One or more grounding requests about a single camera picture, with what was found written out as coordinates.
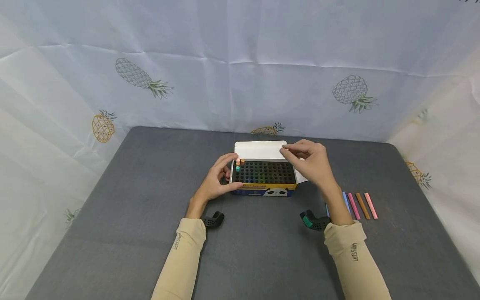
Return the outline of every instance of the table surface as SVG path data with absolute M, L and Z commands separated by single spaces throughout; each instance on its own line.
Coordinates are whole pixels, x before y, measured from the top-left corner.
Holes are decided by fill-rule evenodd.
M 299 138 L 150 127 L 133 128 L 27 300 L 149 300 L 184 216 L 208 169 L 236 141 Z M 323 143 L 338 184 L 369 192 L 378 220 L 360 221 L 393 299 L 480 299 L 480 289 L 397 149 Z M 325 214 L 310 182 L 292 197 L 211 201 L 225 214 L 209 229 L 193 299 L 343 299 L 321 232 L 299 214 Z

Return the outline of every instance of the pink chalk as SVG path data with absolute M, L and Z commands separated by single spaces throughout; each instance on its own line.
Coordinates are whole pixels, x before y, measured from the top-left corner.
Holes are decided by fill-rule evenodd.
M 368 206 L 372 211 L 373 218 L 378 219 L 377 212 L 375 211 L 375 207 L 373 207 L 373 203 L 372 203 L 372 200 L 370 199 L 370 195 L 368 195 L 367 192 L 364 195 L 365 195 L 365 199 L 367 199 Z
M 348 199 L 350 200 L 350 204 L 352 205 L 353 213 L 355 214 L 355 218 L 357 218 L 357 220 L 360 220 L 359 210 L 357 209 L 357 206 L 355 205 L 355 201 L 353 200 L 353 196 L 352 196 L 351 193 L 348 193 Z

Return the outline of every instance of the wrist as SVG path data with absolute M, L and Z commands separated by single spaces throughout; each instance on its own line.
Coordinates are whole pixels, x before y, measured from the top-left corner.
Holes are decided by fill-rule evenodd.
M 194 198 L 190 199 L 190 204 L 188 205 L 187 213 L 185 218 L 187 219 L 200 219 L 204 213 L 207 201 L 200 201 Z
M 317 183 L 316 184 L 318 189 L 325 195 L 325 196 L 329 196 L 329 195 L 334 195 L 334 194 L 338 194 L 338 193 L 342 193 L 342 189 L 340 188 L 340 186 L 337 184 L 337 182 L 335 181 L 335 179 L 333 179 L 331 182 L 328 182 L 328 183 Z

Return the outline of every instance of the white curtain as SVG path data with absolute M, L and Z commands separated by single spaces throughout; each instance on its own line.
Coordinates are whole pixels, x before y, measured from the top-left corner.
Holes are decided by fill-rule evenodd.
M 390 140 L 480 278 L 479 10 L 473 0 L 0 2 L 0 300 L 25 298 L 139 125 Z

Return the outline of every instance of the chalk box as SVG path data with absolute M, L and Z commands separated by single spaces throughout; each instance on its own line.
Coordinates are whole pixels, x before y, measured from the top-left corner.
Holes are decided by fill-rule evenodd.
M 236 161 L 230 167 L 230 182 L 242 181 L 235 195 L 290 197 L 297 185 L 306 181 L 280 153 L 285 141 L 236 142 L 235 152 L 245 163 L 240 172 Z

